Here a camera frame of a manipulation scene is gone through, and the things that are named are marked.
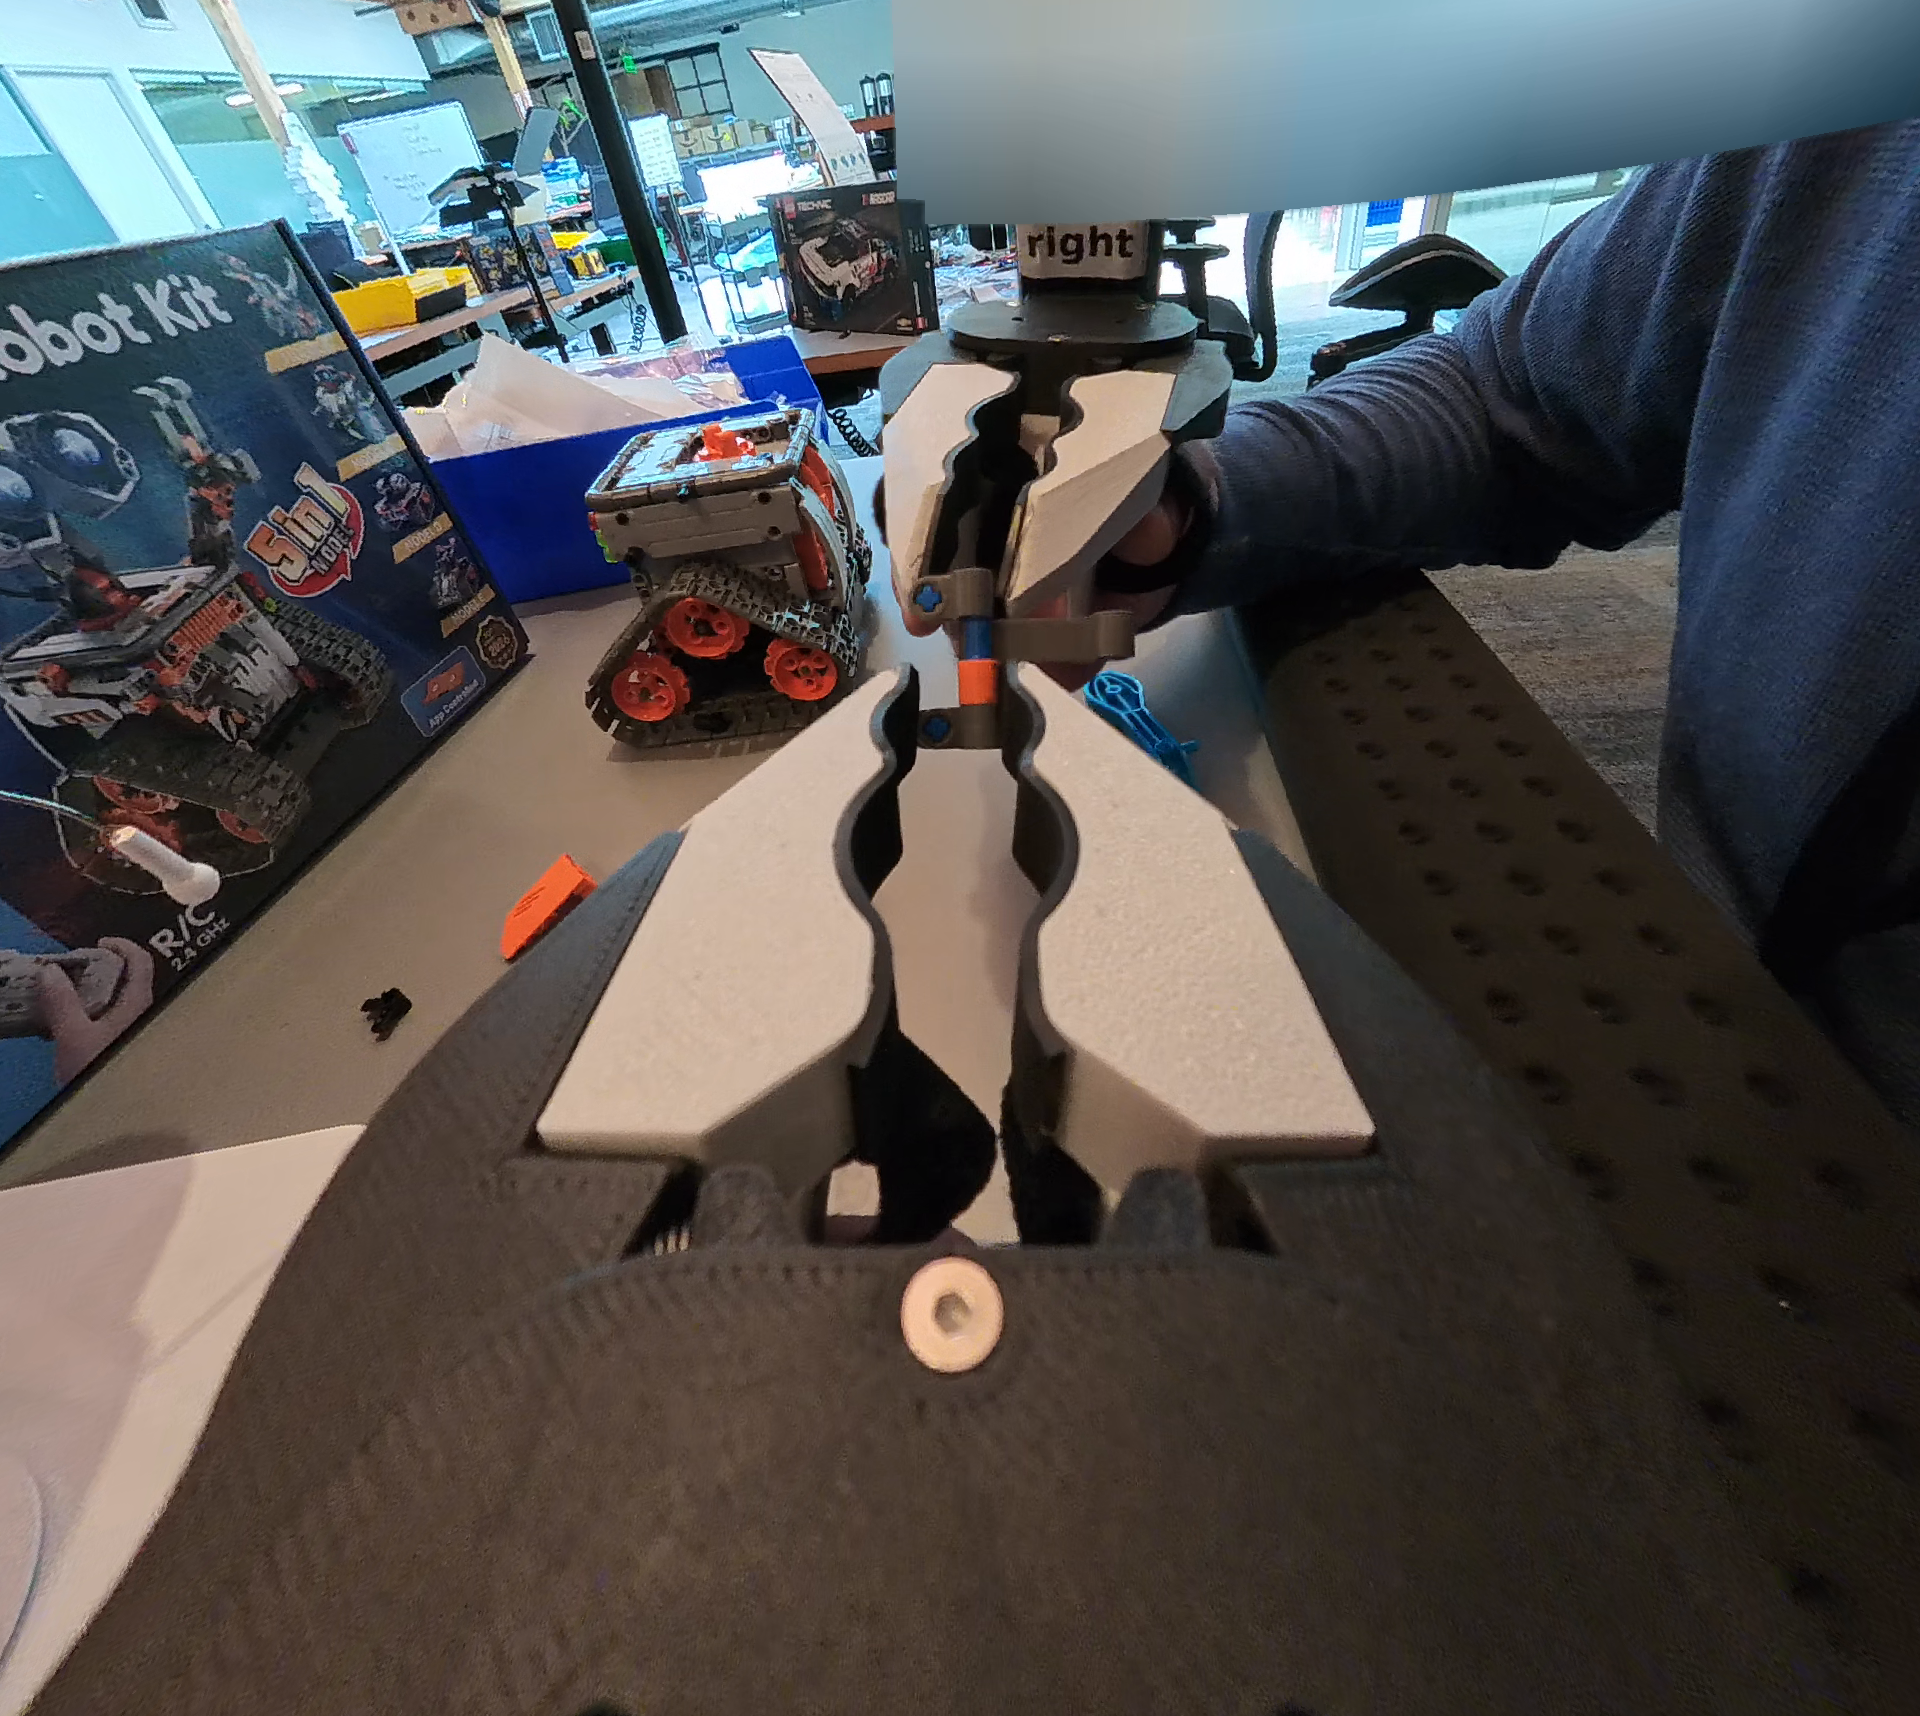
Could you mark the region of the dark blue robot kit box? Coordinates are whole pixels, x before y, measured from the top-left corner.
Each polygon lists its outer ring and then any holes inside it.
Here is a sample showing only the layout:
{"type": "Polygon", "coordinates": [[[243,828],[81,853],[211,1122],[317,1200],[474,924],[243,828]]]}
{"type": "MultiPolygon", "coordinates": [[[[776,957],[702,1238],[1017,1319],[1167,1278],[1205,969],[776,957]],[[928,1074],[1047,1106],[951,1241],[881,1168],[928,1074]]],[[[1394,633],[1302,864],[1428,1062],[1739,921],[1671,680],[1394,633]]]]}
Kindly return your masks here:
{"type": "Polygon", "coordinates": [[[3,275],[3,1134],[527,662],[282,222],[3,275]]]}

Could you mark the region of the white book stand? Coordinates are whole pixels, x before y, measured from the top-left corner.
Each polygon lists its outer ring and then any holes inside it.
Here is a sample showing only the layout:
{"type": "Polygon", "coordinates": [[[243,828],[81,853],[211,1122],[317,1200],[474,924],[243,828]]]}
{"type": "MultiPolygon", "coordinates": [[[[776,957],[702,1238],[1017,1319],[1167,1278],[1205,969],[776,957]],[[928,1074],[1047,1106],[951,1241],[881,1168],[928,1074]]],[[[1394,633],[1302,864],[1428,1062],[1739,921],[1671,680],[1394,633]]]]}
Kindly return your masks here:
{"type": "Polygon", "coordinates": [[[6,1189],[3,1698],[28,1708],[180,1483],[358,1124],[6,1189]]]}

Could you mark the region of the whiteboard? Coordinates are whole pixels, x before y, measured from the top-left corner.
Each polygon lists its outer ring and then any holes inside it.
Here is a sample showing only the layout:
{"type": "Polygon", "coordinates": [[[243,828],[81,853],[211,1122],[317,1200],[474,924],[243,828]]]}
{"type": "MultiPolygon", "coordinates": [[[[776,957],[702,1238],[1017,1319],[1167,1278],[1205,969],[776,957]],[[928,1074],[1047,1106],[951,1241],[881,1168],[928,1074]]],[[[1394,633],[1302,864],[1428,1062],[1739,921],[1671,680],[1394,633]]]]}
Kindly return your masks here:
{"type": "Polygon", "coordinates": [[[441,207],[435,193],[484,160],[458,100],[344,123],[339,141],[352,156],[383,229],[397,240],[436,229],[441,207]]]}

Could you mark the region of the black car model box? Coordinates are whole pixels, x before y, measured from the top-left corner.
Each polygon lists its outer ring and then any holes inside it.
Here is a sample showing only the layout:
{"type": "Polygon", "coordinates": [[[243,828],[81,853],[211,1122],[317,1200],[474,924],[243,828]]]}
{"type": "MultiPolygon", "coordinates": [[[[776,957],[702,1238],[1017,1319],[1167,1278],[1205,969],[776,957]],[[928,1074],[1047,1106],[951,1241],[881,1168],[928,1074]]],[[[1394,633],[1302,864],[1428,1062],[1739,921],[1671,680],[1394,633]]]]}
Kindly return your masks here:
{"type": "Polygon", "coordinates": [[[909,338],[940,328],[927,208],[898,184],[779,193],[766,215],[795,328],[909,338]]]}

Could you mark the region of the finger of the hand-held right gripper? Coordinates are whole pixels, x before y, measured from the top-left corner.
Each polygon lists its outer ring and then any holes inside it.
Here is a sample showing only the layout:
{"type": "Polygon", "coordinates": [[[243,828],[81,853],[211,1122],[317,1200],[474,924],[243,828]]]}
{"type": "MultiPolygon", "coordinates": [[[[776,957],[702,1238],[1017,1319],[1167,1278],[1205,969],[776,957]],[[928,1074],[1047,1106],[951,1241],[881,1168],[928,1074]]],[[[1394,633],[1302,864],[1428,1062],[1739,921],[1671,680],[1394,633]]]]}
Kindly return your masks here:
{"type": "Polygon", "coordinates": [[[1165,432],[1177,377],[1117,371],[1069,382],[1075,419],[1019,498],[1008,538],[1008,613],[1085,596],[1093,571],[1159,503],[1172,442],[1165,432]]]}
{"type": "Polygon", "coordinates": [[[1007,613],[1023,500],[1038,478],[1023,440],[1024,380],[987,363],[934,363],[883,430],[883,528],[905,615],[928,578],[991,577],[1007,613]]]}

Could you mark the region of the yellow bin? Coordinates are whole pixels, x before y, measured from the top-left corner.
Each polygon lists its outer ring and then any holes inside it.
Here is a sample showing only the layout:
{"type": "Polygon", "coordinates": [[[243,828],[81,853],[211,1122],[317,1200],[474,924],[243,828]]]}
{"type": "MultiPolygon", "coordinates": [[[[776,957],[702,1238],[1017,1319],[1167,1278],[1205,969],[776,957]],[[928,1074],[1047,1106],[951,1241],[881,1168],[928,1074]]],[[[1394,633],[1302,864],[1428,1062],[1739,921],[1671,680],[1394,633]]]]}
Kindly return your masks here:
{"type": "Polygon", "coordinates": [[[360,337],[412,328],[467,310],[474,303],[469,270],[424,269],[332,292],[332,304],[360,337]]]}

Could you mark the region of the white crumpled paper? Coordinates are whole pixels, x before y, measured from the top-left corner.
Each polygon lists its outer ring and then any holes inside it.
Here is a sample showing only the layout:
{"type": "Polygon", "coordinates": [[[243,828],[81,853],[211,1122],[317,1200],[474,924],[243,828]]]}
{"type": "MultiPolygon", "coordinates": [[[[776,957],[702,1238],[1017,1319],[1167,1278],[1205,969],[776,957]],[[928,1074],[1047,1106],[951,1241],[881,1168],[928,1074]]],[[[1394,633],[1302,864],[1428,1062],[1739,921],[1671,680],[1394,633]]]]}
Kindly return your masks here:
{"type": "Polygon", "coordinates": [[[404,420],[422,455],[444,461],[712,416],[748,399],[721,350],[565,366],[484,337],[476,365],[444,400],[409,408],[404,420]]]}

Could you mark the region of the white tilted board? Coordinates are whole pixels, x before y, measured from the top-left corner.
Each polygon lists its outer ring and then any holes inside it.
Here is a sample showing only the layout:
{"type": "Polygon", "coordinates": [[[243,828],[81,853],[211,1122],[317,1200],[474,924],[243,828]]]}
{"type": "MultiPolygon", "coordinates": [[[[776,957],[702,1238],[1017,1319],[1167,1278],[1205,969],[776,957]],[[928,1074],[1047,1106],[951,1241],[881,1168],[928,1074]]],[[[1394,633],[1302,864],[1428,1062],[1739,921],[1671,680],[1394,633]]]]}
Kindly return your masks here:
{"type": "Polygon", "coordinates": [[[748,56],[769,76],[814,146],[825,183],[833,189],[867,186],[878,181],[868,144],[853,126],[807,58],[795,50],[751,49],[748,56]]]}

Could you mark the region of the black tripod stand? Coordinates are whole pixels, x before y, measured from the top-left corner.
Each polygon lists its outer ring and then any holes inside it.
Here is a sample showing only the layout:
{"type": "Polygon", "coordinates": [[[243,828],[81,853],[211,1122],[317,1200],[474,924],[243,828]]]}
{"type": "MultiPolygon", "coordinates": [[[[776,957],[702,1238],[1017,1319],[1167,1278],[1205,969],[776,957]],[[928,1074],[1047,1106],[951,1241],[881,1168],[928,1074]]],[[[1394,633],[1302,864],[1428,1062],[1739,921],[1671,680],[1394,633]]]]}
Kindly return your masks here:
{"type": "Polygon", "coordinates": [[[569,365],[569,337],[565,334],[550,298],[546,294],[544,269],[535,262],[529,240],[516,227],[516,208],[520,200],[532,197],[535,186],[501,164],[476,164],[457,173],[439,184],[429,202],[439,213],[444,227],[454,222],[484,222],[496,216],[503,222],[507,240],[520,265],[525,287],[530,290],[535,309],[541,315],[541,337],[537,342],[554,350],[560,365],[569,365]]]}

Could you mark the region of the person's blue sweater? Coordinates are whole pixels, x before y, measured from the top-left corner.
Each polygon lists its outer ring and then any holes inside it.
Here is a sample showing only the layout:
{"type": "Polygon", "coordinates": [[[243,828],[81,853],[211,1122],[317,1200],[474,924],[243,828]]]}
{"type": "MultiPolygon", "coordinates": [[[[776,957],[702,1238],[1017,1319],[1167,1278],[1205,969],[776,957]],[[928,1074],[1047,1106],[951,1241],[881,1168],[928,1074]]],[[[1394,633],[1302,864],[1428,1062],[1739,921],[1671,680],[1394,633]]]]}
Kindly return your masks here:
{"type": "Polygon", "coordinates": [[[1683,512],[1662,833],[1768,975],[1918,1111],[1916,511],[1683,512]]]}

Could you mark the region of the person's right hand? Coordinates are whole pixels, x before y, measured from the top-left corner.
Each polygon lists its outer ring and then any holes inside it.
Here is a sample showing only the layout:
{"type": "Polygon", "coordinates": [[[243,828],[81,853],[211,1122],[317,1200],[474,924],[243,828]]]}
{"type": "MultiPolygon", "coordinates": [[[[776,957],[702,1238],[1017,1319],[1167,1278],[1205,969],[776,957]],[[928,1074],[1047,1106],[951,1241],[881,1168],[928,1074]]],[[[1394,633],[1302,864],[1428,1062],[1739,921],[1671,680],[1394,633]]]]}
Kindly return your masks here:
{"type": "Polygon", "coordinates": [[[1136,633],[1152,630],[1172,613],[1185,580],[1208,548],[1211,535],[1207,498],[1172,484],[1126,535],[1099,559],[1077,567],[1030,615],[1121,615],[1136,633]]]}

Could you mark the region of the dark grey beam assembly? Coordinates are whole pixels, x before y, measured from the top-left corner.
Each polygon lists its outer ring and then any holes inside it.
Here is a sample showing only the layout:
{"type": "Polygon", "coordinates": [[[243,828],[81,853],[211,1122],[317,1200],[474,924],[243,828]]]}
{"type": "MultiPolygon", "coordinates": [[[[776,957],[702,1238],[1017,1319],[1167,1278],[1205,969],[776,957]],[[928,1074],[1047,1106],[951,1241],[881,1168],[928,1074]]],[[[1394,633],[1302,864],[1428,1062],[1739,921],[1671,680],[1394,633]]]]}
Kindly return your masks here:
{"type": "Polygon", "coordinates": [[[994,621],[997,661],[1037,665],[1107,665],[1121,662],[1136,650],[1136,630],[1122,615],[1090,615],[1079,618],[1010,618],[997,598],[997,577],[987,568],[967,568],[945,577],[918,577],[903,596],[907,618],[924,618],[953,636],[958,658],[958,625],[969,617],[994,621]]]}

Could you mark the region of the light blue plastic tool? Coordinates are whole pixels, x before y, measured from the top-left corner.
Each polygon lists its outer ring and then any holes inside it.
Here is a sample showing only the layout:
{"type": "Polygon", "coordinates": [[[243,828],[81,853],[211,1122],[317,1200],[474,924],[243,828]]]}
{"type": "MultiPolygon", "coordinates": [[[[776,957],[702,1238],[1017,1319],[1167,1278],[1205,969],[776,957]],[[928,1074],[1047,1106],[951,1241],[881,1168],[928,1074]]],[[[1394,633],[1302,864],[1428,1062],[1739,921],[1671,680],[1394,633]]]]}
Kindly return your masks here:
{"type": "Polygon", "coordinates": [[[1145,686],[1136,676],[1107,669],[1096,673],[1079,694],[1086,709],[1111,729],[1119,731],[1131,744],[1141,749],[1191,790],[1198,789],[1191,763],[1197,752],[1197,743],[1180,741],[1167,729],[1165,720],[1149,707],[1145,686]]]}

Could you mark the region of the tracked toy robot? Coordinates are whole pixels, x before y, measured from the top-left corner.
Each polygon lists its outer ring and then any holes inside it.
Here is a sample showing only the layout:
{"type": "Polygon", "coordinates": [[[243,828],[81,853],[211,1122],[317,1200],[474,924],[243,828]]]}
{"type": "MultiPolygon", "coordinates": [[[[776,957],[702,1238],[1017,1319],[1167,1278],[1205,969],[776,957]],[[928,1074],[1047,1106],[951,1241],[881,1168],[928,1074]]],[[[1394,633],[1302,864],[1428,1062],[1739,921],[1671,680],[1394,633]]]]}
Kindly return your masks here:
{"type": "Polygon", "coordinates": [[[587,511],[636,593],[587,690],[621,744],[782,741],[855,686],[874,557],[814,411],[642,430],[587,511]]]}

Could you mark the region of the black pole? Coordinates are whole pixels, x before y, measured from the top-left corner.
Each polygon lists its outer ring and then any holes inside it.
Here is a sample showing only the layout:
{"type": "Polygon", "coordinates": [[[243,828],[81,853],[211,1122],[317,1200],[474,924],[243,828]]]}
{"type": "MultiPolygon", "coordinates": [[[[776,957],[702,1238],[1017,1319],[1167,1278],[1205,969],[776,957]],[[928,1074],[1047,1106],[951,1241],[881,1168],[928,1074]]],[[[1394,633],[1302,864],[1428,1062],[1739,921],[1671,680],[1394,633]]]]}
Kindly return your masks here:
{"type": "Polygon", "coordinates": [[[683,300],[661,249],[659,219],[651,207],[632,139],[592,28],[589,0],[549,2],[567,40],[571,69],[584,100],[589,126],[600,151],[655,327],[665,344],[676,344],[689,334],[683,300]]]}

